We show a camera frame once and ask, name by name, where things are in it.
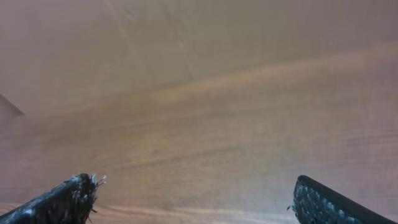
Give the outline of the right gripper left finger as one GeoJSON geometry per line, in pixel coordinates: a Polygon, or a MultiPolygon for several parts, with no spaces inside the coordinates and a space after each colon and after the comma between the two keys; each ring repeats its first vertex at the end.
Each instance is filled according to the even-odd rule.
{"type": "Polygon", "coordinates": [[[86,173],[73,176],[52,190],[1,215],[1,224],[85,224],[98,188],[106,178],[86,173]]]}

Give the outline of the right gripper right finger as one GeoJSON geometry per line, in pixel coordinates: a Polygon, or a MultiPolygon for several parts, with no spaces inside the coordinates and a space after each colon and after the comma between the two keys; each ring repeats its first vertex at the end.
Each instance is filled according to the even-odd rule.
{"type": "Polygon", "coordinates": [[[397,224],[306,175],[298,176],[289,208],[301,224],[397,224]]]}

